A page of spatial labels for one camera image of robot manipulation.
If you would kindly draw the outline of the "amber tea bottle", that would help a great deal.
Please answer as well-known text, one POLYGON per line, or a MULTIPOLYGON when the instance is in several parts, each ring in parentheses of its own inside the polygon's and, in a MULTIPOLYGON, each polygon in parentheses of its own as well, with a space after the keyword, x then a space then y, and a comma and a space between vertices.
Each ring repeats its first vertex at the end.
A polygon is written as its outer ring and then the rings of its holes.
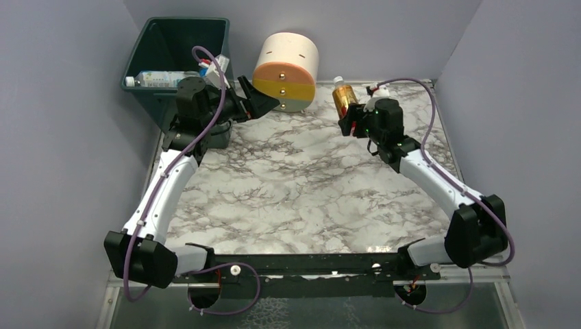
POLYGON ((350 105, 359 104, 358 98, 350 84, 347 84, 342 76, 336 76, 333 79, 334 90, 332 98, 339 119, 347 114, 350 105))

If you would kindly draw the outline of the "white cap bottle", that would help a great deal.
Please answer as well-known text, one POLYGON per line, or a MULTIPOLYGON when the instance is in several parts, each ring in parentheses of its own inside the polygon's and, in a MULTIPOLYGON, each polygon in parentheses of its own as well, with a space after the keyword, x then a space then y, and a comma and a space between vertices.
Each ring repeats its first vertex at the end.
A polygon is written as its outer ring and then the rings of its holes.
POLYGON ((124 79, 127 87, 176 88, 179 82, 189 77, 180 71, 141 71, 136 76, 124 79))

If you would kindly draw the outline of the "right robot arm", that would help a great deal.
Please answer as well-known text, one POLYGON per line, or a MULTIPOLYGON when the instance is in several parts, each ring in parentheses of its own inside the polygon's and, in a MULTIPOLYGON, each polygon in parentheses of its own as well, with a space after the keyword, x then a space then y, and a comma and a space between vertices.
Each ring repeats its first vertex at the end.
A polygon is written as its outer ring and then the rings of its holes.
POLYGON ((449 217, 446 234, 397 250, 404 269, 434 263, 468 268, 508 248, 504 202, 465 186, 423 150, 419 141, 406 135, 398 101, 383 97, 372 106, 352 104, 338 125, 344 136, 368 138, 377 147, 374 155, 412 180, 449 217))

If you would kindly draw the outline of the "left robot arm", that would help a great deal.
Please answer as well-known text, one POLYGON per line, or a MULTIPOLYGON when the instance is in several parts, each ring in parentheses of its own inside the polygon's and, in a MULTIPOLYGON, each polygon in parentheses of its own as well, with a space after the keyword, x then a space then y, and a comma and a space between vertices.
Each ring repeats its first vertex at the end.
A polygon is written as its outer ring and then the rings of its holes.
POLYGON ((228 85, 216 87, 201 77, 177 85, 177 114, 162 145, 151 184, 123 228, 104 240, 116 277, 148 287, 167 287, 175 277, 208 266, 213 250, 196 243, 165 245, 177 203, 208 149, 216 124, 259 119, 279 106, 278 99, 256 89, 246 77, 238 79, 242 97, 228 85))

